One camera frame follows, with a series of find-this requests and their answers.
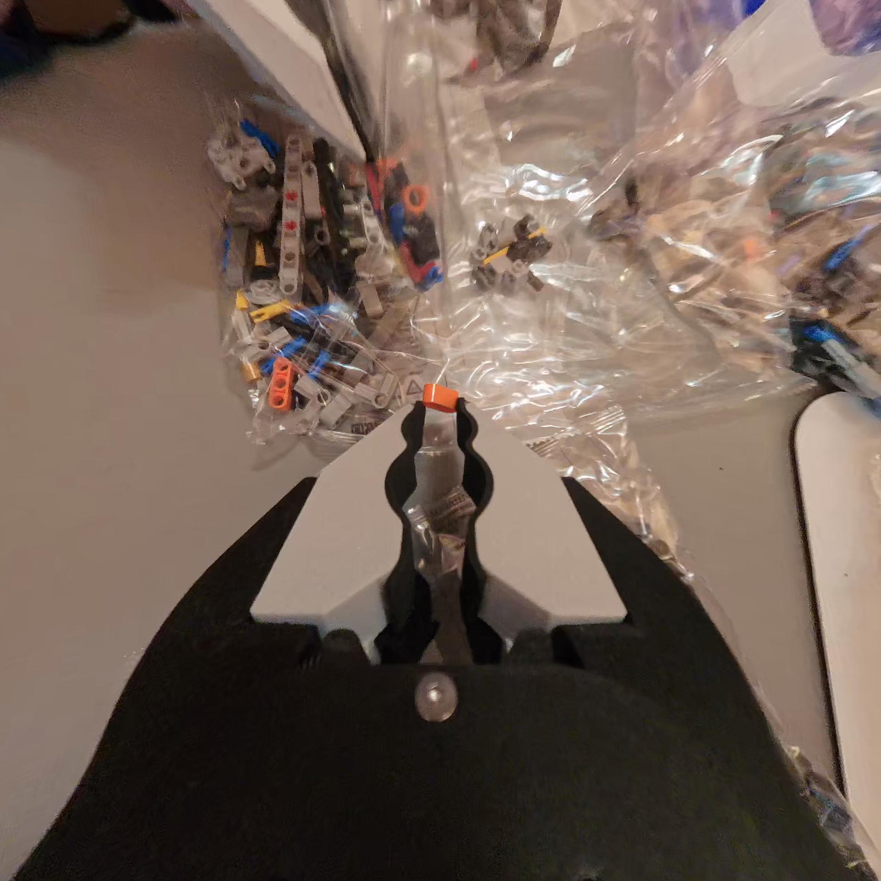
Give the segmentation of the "grey black lego assembly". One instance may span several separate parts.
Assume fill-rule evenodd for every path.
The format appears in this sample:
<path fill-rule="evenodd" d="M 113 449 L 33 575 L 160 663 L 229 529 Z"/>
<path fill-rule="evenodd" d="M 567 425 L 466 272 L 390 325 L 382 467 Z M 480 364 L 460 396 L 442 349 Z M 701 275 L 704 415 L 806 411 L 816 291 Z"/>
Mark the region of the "grey black lego assembly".
<path fill-rule="evenodd" d="M 545 226 L 527 213 L 506 229 L 484 224 L 476 245 L 471 249 L 471 276 L 480 292 L 512 292 L 528 287 L 541 292 L 544 282 L 533 267 L 552 250 Z"/>

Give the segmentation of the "white book stand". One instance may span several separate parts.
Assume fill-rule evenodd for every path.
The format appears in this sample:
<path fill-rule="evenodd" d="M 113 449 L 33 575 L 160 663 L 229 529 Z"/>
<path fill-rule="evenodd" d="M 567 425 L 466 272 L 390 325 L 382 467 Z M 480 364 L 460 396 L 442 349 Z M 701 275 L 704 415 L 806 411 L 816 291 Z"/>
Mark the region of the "white book stand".
<path fill-rule="evenodd" d="M 880 421 L 847 393 L 816 398 L 794 450 L 845 795 L 879 872 Z"/>

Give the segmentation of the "clear bag of mixed parts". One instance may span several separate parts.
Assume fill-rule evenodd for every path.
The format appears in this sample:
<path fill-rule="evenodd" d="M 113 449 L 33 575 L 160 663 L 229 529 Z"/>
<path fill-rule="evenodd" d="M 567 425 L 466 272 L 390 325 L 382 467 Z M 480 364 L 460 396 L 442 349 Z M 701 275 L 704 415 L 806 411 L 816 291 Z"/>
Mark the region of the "clear bag of mixed parts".
<path fill-rule="evenodd" d="M 205 153 L 222 196 L 225 355 L 251 437 L 311 435 L 348 451 L 432 381 L 448 385 L 573 478 L 670 568 L 695 575 L 630 437 L 603 355 L 579 346 L 572 292 L 480 292 L 479 234 L 449 209 L 447 157 L 358 162 L 267 96 L 209 105 Z"/>

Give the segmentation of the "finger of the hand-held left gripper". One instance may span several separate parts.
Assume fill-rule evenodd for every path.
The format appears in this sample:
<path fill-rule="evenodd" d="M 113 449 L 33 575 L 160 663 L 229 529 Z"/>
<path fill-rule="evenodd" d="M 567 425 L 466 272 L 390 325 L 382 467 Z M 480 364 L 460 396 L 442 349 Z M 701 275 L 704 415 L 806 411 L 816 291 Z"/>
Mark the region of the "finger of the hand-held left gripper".
<path fill-rule="evenodd" d="M 381 2 L 194 1 L 261 89 L 356 160 L 378 150 Z"/>

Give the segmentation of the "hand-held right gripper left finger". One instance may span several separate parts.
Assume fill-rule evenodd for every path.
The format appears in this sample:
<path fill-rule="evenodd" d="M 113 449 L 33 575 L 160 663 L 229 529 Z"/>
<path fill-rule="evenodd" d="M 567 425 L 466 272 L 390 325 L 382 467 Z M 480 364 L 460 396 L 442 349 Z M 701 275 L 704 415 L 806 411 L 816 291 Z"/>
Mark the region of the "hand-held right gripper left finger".
<path fill-rule="evenodd" d="M 321 471 L 251 605 L 256 622 L 348 630 L 373 660 L 422 660 L 435 623 L 405 509 L 425 443 L 442 448 L 442 414 L 406 405 Z"/>

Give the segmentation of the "white-labelled bag of dark parts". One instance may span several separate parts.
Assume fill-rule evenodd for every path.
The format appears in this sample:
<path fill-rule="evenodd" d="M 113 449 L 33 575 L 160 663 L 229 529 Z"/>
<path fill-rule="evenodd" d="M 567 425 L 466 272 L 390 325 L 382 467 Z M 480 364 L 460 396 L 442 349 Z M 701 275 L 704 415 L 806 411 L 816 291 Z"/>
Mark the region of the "white-labelled bag of dark parts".
<path fill-rule="evenodd" d="M 639 2 L 633 40 L 588 230 L 685 336 L 641 407 L 879 398 L 879 2 Z"/>

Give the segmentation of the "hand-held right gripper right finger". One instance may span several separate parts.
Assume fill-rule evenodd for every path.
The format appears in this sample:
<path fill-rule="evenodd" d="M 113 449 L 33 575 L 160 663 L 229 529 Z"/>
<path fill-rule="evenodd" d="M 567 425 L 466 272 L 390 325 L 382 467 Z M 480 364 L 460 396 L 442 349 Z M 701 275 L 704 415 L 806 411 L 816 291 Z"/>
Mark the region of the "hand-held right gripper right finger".
<path fill-rule="evenodd" d="M 625 622 L 625 604 L 553 464 L 464 398 L 457 440 L 475 505 L 458 600 L 468 660 L 497 664 L 524 633 Z"/>

